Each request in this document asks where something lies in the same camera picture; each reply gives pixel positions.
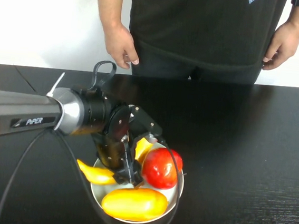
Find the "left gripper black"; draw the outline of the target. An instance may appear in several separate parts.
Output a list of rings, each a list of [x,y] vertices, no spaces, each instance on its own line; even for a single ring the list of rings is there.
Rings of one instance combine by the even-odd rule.
[[[134,187],[143,185],[142,165],[136,160],[135,155],[137,142],[145,136],[144,134],[136,135],[130,132],[120,141],[99,133],[91,136],[97,147],[98,159],[104,167],[113,172],[116,183],[132,183]]]

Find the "person's right hand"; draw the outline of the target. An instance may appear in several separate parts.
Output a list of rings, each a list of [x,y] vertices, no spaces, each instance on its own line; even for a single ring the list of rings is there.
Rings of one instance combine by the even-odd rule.
[[[133,37],[125,26],[121,23],[103,25],[103,30],[106,51],[119,67],[129,69],[129,63],[139,64]]]

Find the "person's left hand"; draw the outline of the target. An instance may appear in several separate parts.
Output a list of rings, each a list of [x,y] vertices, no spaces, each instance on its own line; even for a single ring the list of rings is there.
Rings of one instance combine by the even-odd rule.
[[[269,47],[263,57],[263,70],[280,67],[292,57],[299,45],[299,25],[291,21],[282,24],[272,36]]]

